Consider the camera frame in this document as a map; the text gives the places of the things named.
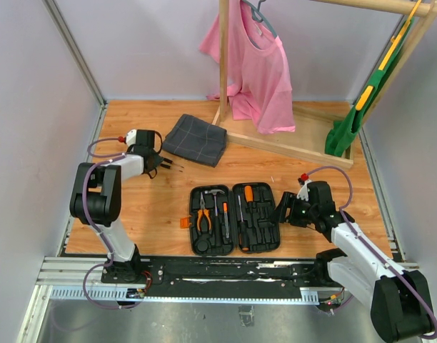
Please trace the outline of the small black screwdriver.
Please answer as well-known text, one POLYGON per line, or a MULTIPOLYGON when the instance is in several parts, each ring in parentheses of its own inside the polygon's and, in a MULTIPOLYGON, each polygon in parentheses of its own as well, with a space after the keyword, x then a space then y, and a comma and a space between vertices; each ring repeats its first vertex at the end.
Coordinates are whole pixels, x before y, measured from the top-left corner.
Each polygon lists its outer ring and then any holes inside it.
POLYGON ((182 166, 173 166, 171 164, 160 164, 160 167, 165 168, 165 169, 169 169, 175 172, 184 172, 184 168, 182 166))
POLYGON ((166 164, 170 165, 170 166, 176 166, 176 167, 179 167, 179 168, 182 168, 182 169, 184 168, 184 166, 180 165, 178 162, 174 162, 173 160, 168 159, 166 157, 164 157, 164 162, 166 164))

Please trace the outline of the orange black screwdriver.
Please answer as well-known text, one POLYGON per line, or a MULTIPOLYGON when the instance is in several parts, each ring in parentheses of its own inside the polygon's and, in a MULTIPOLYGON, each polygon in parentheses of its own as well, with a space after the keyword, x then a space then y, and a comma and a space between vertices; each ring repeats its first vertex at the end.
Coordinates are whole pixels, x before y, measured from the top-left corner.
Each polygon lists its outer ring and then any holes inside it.
POLYGON ((246 199, 248 212, 250 214, 253 214, 254 210, 256 209, 256 204, 254 201, 253 189, 252 189, 252 186, 250 184, 248 184, 244 187, 244 196, 246 199))

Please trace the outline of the black handled nut driver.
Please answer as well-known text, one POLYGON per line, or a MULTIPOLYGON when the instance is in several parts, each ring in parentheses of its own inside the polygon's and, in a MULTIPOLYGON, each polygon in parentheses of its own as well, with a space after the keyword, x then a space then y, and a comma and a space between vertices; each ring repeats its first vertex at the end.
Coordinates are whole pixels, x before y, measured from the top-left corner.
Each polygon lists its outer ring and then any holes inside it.
POLYGON ((238 206, 239 206, 239 214, 240 214, 240 246, 241 250, 244 252, 248 252, 250 249, 249 237, 247 234, 246 223, 243 220, 243 211, 242 211, 242 203, 241 196, 238 195, 238 206))

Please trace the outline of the orange utility knife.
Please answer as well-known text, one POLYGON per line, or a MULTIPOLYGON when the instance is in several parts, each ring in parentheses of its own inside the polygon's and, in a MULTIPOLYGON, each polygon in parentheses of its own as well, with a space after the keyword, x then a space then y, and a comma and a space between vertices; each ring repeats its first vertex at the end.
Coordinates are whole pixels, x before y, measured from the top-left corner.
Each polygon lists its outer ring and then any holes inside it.
POLYGON ((225 237, 227 239, 230 238, 230 228, 229 228, 229 221, 228 221, 228 204, 227 202, 223 203, 223 217, 224 217, 224 224, 225 224, 225 237))

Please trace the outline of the black plastic tool case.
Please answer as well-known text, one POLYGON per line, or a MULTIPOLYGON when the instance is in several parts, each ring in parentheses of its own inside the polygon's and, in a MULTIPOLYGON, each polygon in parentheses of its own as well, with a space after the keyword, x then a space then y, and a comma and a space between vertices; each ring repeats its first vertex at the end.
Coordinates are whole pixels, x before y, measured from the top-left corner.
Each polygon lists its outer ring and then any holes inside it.
POLYGON ((181 219, 180 227, 188 229, 191 241, 191 249, 198 256, 226 256, 238 249, 244 254, 256 254, 272 252, 281 245, 281 233, 278 223, 270 221, 270 216, 276 208, 273 192, 269 184, 264 182, 250 182, 234 184, 231 188, 218 184, 196 187, 191 190, 189 197, 189 215, 181 219), (244 187, 250 184, 253 189, 256 209, 253 214, 248 212, 244 187), (223 238, 222 247, 215 245, 214 233, 214 198, 211 194, 205 194, 206 190, 221 189, 224 194, 217 195, 218 215, 223 238), (212 228, 208 233, 200 234, 196 221, 200 209, 200 194, 204 194, 206 208, 210 211, 212 228), (238 206, 238 195, 241 196, 243 220, 246 223, 249 237, 250 249, 248 252, 241 250, 240 246, 240 214, 238 206), (230 238, 225 237, 225 224, 223 217, 223 203, 228 204, 228 221, 230 238))

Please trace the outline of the claw hammer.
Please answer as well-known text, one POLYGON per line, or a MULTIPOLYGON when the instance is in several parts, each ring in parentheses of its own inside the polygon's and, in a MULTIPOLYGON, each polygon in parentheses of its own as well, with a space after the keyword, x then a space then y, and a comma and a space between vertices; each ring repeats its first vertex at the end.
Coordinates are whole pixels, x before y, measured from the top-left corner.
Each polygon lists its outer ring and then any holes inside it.
POLYGON ((219 219, 219 209, 217 204, 217 195, 224 194, 224 191, 221 189, 210 189, 206 190, 205 194, 211 194, 214 198, 214 233, 215 233, 215 245, 216 247, 222 247, 223 238, 221 233, 221 225, 219 219))

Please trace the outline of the orange handled pliers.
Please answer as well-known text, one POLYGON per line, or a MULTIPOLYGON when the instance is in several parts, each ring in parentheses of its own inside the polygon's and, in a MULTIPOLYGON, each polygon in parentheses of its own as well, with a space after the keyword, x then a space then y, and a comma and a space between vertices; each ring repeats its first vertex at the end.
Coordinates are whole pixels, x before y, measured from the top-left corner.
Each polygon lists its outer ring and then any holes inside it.
POLYGON ((211 231, 212 222, 210 211, 206 208, 206 202, 203 193, 200 194, 199 206, 200 209, 198 210, 196 226, 200 234, 208 233, 211 231))

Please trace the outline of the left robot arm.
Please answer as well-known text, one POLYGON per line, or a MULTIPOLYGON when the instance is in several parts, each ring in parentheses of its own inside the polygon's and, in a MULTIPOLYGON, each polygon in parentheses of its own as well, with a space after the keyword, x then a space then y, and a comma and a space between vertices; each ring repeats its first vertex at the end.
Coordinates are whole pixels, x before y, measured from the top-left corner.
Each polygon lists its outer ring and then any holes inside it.
POLYGON ((81 163, 71 193, 72 217, 90 226, 107 249, 103 264, 103 282, 137 283, 143 271, 141 255, 129 238, 120 219, 122 184, 131 178, 148 175, 153 179, 163 158, 154 130, 132 129, 115 140, 126 150, 113 154, 95 154, 97 162, 81 163))

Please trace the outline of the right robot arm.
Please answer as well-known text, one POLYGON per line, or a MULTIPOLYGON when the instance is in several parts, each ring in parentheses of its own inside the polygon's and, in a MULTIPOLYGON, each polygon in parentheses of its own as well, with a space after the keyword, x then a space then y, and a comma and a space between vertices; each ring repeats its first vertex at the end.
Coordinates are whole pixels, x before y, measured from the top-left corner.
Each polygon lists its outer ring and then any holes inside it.
POLYGON ((327 182, 301 182, 298 193, 284 192, 273 218, 296 227, 313 225, 334 244, 316 255, 314 279, 345 287, 370 313, 385 342, 437 338, 437 319, 427 279, 384 254, 354 219, 337 207, 327 182))

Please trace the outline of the grey folded cloth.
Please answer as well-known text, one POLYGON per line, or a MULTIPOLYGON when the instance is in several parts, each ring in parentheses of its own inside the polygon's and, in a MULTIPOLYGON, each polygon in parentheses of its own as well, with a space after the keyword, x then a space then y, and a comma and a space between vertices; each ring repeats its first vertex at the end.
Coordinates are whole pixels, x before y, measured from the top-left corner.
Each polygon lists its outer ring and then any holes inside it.
POLYGON ((162 149, 189 161, 216 167, 227 144, 227 131, 190 114, 183 114, 166 135, 162 149))

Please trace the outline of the wooden clothes rack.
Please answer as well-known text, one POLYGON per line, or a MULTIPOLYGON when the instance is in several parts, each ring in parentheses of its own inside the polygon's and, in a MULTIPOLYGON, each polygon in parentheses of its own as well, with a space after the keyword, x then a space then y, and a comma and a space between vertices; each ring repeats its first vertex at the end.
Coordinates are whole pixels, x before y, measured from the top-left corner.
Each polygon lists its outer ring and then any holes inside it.
MULTIPOLYGON (((400 14, 406 18, 414 8, 416 1, 331 1, 331 4, 351 8, 400 14)), ((340 157, 325 154, 324 145, 329 129, 335 121, 346 118, 347 106, 342 105, 339 113, 321 111, 305 107, 301 103, 292 105, 293 113, 300 120, 300 126, 294 133, 259 134, 250 124, 232 119, 232 110, 228 105, 227 71, 228 71, 228 13, 229 2, 219 2, 219 42, 220 42, 220 93, 219 106, 212 124, 227 130, 228 140, 254 149, 262 149, 277 154, 290 156, 322 165, 332 164, 343 169, 350 169, 354 163, 354 147, 350 146, 340 157)), ((413 17, 413 24, 404 39, 396 63, 388 80, 373 101, 364 116, 367 120, 381 100, 403 65, 413 53, 424 34, 437 17, 437 1, 421 2, 413 17)))

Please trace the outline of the green garment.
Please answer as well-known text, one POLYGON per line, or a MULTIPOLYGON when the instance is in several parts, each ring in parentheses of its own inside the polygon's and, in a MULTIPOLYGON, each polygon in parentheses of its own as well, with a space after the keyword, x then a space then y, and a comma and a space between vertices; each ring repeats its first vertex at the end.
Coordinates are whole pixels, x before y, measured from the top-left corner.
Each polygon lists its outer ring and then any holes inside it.
POLYGON ((350 147, 357 133, 360 131, 362 127, 363 118, 366 112, 369 110, 373 101, 378 96, 378 93, 380 92, 380 90, 382 90, 383 86, 388 80, 391 72, 394 69, 395 63, 396 63, 396 58, 391 62, 388 71, 385 73, 385 76, 383 77, 380 85, 378 86, 376 93, 372 96, 370 103, 365 105, 362 111, 356 111, 354 109, 354 105, 355 105, 354 104, 345 119, 343 119, 342 121, 335 121, 333 123, 333 128, 330 130, 330 132, 326 137, 326 143, 325 143, 326 154, 340 157, 345 152, 345 150, 347 150, 350 147))

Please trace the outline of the pink t-shirt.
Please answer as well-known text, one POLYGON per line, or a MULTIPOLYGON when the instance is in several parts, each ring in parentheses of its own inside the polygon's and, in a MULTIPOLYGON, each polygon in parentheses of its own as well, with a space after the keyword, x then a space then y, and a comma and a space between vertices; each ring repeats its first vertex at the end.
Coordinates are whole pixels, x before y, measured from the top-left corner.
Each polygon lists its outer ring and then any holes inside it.
POLYGON ((251 120, 260 134, 295 131, 282 41, 253 20, 244 1, 229 2, 228 80, 227 95, 236 121, 251 120))

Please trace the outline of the teal clothes hanger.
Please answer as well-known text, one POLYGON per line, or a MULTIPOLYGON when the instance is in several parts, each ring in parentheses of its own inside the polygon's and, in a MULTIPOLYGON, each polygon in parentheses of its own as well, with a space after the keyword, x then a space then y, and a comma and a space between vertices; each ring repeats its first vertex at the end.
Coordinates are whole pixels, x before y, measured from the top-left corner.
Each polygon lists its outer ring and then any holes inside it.
POLYGON ((257 5, 250 1, 239 2, 239 13, 243 35, 250 45, 257 51, 268 51, 278 41, 278 34, 270 21, 261 12, 261 4, 257 5))

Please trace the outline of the yellow clothes hanger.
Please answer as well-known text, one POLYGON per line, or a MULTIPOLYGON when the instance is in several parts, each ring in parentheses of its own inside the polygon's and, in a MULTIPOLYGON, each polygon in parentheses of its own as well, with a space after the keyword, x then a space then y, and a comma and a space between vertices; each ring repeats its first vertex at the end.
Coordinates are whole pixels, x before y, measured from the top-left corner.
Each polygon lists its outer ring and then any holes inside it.
POLYGON ((400 31, 397 33, 397 35, 391 38, 391 45, 388 48, 388 51, 383 57, 377 70, 372 73, 370 81, 368 82, 363 93, 360 95, 358 101, 354 105, 354 109, 356 111, 362 111, 365 105, 370 103, 372 96, 376 93, 376 90, 380 85, 383 77, 385 76, 385 73, 388 71, 391 62, 396 58, 396 55, 401 48, 401 45, 407 35, 408 30, 411 28, 413 17, 421 2, 421 0, 418 0, 415 3, 414 8, 411 10, 411 13, 408 15, 400 31))

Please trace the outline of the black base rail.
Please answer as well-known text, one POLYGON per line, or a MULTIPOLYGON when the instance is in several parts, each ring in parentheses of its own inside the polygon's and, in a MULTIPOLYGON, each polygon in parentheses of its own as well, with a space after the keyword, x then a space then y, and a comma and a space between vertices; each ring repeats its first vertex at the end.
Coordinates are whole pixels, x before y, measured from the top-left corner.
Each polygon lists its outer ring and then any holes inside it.
POLYGON ((101 282, 148 284, 148 297, 208 300, 290 300, 302 289, 338 289, 313 259, 142 257, 135 270, 99 265, 101 282))

